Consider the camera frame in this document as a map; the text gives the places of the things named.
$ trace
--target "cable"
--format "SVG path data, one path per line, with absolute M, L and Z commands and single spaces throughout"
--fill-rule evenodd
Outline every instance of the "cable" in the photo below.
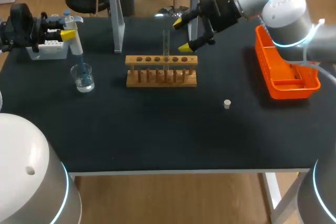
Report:
M 2 94 L 1 94 L 1 91 L 0 91 L 0 111 L 1 111 L 1 108 L 2 108 L 2 104 L 3 104 L 3 100 L 2 100 Z

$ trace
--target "black table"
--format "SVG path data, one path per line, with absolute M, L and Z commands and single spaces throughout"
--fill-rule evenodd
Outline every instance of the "black table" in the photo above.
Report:
M 320 75 L 322 88 L 310 99 L 273 101 L 254 52 L 256 22 L 242 21 L 201 48 L 197 88 L 179 89 L 126 88 L 125 55 L 162 54 L 162 30 L 173 20 L 125 23 L 121 55 L 112 53 L 110 20 L 79 24 L 91 93 L 76 90 L 71 55 L 29 62 L 14 50 L 0 73 L 2 112 L 39 127 L 70 172 L 309 168 L 334 148 L 335 87 Z M 171 31 L 172 55 L 186 36 Z

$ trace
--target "floor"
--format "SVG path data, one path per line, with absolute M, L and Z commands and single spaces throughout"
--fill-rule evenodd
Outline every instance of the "floor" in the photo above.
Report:
M 34 16 L 42 11 L 62 14 L 64 0 L 17 0 L 27 3 Z M 336 0 L 308 0 L 314 21 L 336 22 Z M 136 0 L 137 16 L 151 16 L 172 0 Z M 188 0 L 181 0 L 188 5 Z M 0 17 L 7 17 L 10 4 L 0 5 Z M 0 57 L 2 66 L 5 57 Z M 281 193 L 294 181 L 295 173 L 277 174 Z M 82 177 L 79 187 L 82 224 L 193 223 L 265 224 L 269 210 L 258 174 L 188 174 Z M 298 223 L 293 215 L 287 224 Z

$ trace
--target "test tube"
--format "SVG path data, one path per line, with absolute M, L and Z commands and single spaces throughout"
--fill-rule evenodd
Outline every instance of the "test tube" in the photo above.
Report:
M 163 30 L 163 60 L 165 62 L 169 61 L 169 47 L 170 47 L 170 36 L 169 30 Z M 168 65 L 163 65 L 163 70 L 169 70 Z

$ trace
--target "glass beaker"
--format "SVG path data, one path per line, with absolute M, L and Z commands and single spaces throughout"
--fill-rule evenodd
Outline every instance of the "glass beaker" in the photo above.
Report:
M 95 88 L 92 68 L 87 63 L 79 63 L 74 65 L 70 73 L 75 80 L 79 92 L 87 93 Z

